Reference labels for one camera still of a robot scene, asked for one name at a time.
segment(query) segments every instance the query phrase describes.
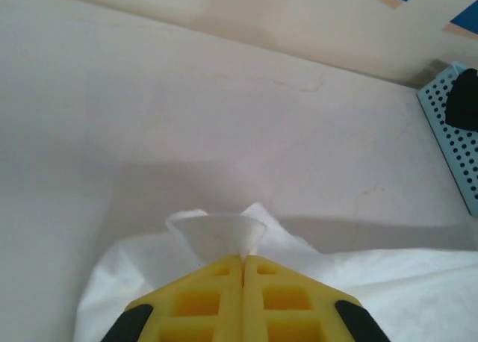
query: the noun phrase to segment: black rubber pad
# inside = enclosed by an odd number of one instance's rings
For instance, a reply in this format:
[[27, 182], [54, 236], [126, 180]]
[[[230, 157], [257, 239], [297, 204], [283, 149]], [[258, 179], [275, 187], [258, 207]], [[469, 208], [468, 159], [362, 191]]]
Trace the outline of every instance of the black rubber pad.
[[478, 72], [467, 69], [455, 81], [447, 99], [445, 122], [452, 127], [478, 131]]
[[137, 342], [153, 307], [139, 305], [123, 312], [101, 342]]
[[368, 311], [348, 301], [337, 301], [335, 309], [356, 342], [390, 342]]

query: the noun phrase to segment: yellow 3d printed part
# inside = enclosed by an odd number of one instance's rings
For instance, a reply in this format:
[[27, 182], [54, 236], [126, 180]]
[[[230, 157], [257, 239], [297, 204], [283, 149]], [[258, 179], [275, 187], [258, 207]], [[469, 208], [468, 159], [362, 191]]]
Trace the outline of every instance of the yellow 3d printed part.
[[102, 342], [382, 342], [359, 301], [259, 256], [229, 256], [133, 301]]

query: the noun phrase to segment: blue perforated panel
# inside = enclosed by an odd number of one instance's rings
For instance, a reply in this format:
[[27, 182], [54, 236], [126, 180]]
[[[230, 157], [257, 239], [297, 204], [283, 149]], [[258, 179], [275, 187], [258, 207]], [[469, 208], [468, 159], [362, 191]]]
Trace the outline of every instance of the blue perforated panel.
[[466, 68], [454, 63], [419, 90], [417, 96], [470, 214], [478, 217], [478, 133], [444, 122], [447, 95]]

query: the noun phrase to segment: white surface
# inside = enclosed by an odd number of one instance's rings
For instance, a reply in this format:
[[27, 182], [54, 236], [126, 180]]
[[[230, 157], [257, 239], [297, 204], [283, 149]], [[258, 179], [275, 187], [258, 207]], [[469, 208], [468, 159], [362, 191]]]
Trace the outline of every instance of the white surface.
[[84, 1], [394, 81], [424, 85], [444, 62], [478, 65], [477, 39], [443, 31], [476, 0]]
[[247, 217], [261, 222], [266, 228], [262, 239], [251, 239], [248, 228], [242, 235], [229, 229], [229, 236], [224, 228], [221, 235], [235, 240], [235, 251], [213, 248], [203, 259], [205, 247], [200, 243], [216, 245], [217, 225], [222, 219], [228, 226], [234, 217], [204, 216], [200, 211], [194, 218], [195, 211], [185, 213], [190, 218], [181, 221], [183, 227], [201, 230], [201, 235], [186, 234], [178, 240], [173, 238], [176, 233], [133, 237], [106, 252], [78, 306], [74, 342], [100, 341], [131, 301], [205, 266], [210, 258], [238, 254], [251, 244], [260, 256], [351, 293], [393, 342], [468, 342], [478, 335], [478, 252], [391, 249], [320, 254], [254, 204], [243, 216], [237, 215], [235, 225], [249, 225]]
[[69, 340], [99, 254], [180, 210], [261, 201], [321, 252], [474, 248], [409, 88], [70, 0], [1, 0], [0, 31], [5, 340]]

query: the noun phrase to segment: tissue paper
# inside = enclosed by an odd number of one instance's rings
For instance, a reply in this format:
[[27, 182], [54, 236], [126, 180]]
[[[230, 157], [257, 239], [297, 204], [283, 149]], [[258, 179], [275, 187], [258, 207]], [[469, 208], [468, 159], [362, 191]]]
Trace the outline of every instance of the tissue paper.
[[353, 295], [392, 342], [478, 335], [478, 252], [320, 254], [260, 204], [241, 215], [179, 213], [167, 226], [167, 233], [120, 241], [100, 259], [78, 304], [75, 342], [100, 341], [133, 299], [224, 255], [251, 252]]

